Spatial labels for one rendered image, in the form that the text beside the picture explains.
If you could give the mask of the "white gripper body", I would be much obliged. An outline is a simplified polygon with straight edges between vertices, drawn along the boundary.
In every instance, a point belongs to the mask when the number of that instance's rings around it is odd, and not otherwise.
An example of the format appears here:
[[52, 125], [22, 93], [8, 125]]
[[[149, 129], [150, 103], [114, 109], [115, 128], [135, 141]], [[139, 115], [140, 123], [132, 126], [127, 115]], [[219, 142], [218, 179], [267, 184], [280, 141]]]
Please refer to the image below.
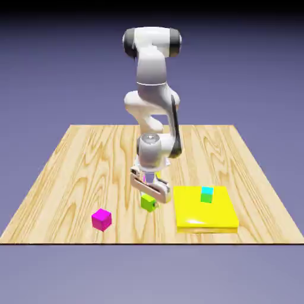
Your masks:
[[134, 188], [143, 192], [160, 203], [167, 203], [171, 200], [171, 189], [169, 183], [159, 179], [156, 175], [151, 183], [144, 182], [141, 178], [141, 171], [137, 166], [132, 166], [130, 170], [130, 183]]

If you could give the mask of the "small green cube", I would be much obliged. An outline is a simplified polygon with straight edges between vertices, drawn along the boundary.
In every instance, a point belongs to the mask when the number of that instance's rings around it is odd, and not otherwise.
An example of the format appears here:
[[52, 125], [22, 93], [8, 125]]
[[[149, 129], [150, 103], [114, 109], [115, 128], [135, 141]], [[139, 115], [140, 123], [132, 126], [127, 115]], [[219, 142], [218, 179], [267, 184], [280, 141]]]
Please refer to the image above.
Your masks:
[[156, 209], [156, 205], [157, 205], [157, 201], [155, 198], [147, 194], [143, 194], [141, 196], [141, 207], [146, 211], [148, 212], [154, 211]]

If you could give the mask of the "small cyan cube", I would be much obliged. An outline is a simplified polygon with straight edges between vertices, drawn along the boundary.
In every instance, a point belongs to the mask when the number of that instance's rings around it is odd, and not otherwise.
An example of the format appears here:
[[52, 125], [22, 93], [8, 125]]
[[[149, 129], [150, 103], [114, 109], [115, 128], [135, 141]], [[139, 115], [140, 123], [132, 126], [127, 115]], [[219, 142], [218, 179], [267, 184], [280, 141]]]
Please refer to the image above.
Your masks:
[[213, 193], [214, 193], [213, 187], [203, 186], [201, 188], [201, 202], [212, 203]]

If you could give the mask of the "small magenta cube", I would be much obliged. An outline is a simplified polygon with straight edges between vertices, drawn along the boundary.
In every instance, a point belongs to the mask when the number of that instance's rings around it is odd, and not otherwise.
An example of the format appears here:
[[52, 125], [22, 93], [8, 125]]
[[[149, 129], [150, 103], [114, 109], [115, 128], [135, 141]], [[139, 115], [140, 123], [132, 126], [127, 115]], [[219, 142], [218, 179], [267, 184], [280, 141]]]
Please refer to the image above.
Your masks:
[[105, 231], [112, 224], [112, 213], [100, 208], [91, 215], [92, 226], [100, 231]]

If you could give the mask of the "large yellow box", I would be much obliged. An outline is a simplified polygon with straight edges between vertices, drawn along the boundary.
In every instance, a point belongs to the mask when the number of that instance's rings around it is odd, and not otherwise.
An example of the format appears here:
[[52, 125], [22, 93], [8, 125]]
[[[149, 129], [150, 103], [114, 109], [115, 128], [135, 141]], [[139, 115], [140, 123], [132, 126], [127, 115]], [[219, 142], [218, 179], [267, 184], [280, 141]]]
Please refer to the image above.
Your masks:
[[212, 203], [201, 202], [202, 186], [176, 186], [173, 199], [178, 232], [237, 233], [239, 220], [225, 186], [214, 188]]

